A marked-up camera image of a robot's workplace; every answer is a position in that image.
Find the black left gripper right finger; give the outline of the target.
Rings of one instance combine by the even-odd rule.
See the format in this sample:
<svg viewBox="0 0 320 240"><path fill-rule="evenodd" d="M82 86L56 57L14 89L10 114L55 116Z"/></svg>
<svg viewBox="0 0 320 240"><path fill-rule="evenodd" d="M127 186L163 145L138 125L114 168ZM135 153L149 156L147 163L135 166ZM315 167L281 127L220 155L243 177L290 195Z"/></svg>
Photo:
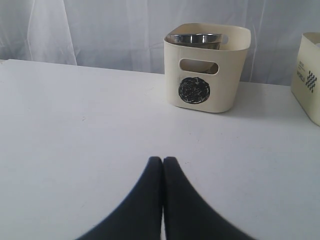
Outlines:
<svg viewBox="0 0 320 240"><path fill-rule="evenodd" d="M175 157L163 160L163 211L167 240L252 240L199 195Z"/></svg>

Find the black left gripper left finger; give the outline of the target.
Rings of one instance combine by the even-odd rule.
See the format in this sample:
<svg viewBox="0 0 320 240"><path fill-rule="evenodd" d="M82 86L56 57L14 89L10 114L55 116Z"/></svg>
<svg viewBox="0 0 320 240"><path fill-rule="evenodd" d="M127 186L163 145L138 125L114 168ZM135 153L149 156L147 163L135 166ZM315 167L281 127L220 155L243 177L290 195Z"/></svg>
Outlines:
<svg viewBox="0 0 320 240"><path fill-rule="evenodd" d="M81 240L160 240L163 216L163 162L148 159L125 199Z"/></svg>

